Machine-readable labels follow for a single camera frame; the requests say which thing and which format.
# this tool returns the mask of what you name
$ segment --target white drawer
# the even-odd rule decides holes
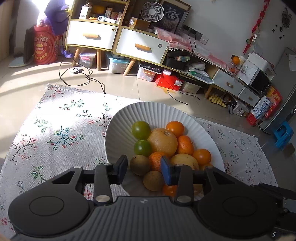
[[[141,49],[142,47],[137,48],[135,45],[144,46],[146,50]],[[116,53],[160,64],[167,46],[168,42],[164,40],[123,28]]]
[[[67,44],[112,49],[117,29],[101,23],[70,21]]]
[[[242,92],[238,95],[238,98],[248,103],[251,106],[255,106],[259,101],[259,97],[249,90],[247,87],[244,87]]]
[[[230,75],[228,75],[227,73],[223,72],[220,69],[215,74],[213,80],[215,85],[228,91],[234,96],[238,96],[239,93],[244,88],[244,86],[240,82],[238,82],[237,80],[235,80]]]

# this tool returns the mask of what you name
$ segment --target blue stool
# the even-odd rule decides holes
[[[276,147],[283,150],[292,138],[294,131],[289,126],[288,122],[284,121],[277,130],[273,131],[273,133],[277,139]]]

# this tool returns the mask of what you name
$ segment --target green lime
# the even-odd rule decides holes
[[[131,127],[131,133],[138,140],[147,140],[151,133],[150,126],[145,121],[137,121]]]
[[[150,156],[152,149],[150,143],[147,140],[138,140],[134,147],[133,151],[136,155]]]

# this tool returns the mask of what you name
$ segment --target wooden cabinet leg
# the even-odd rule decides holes
[[[210,85],[207,92],[205,93],[205,99],[209,98],[209,95],[210,95],[212,89],[213,89],[213,85]]]
[[[133,65],[134,65],[135,62],[136,62],[136,60],[132,58],[131,61],[130,61],[130,63],[128,64],[128,66],[127,66],[127,68],[126,68],[123,76],[127,76],[128,75],[129,71],[131,70],[131,68],[133,67]]]
[[[98,71],[101,71],[101,53],[100,49],[96,50],[96,67]]]
[[[81,50],[81,48],[77,48],[76,49],[76,52],[75,52],[75,55],[74,55],[74,60],[75,61],[77,61],[77,59],[79,57],[80,50]],[[72,67],[75,67],[75,65],[76,65],[76,62],[75,61],[72,62]]]

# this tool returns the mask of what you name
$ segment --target red lay's bucket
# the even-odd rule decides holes
[[[57,60],[59,36],[54,36],[50,26],[34,27],[34,61],[36,64],[50,64]]]

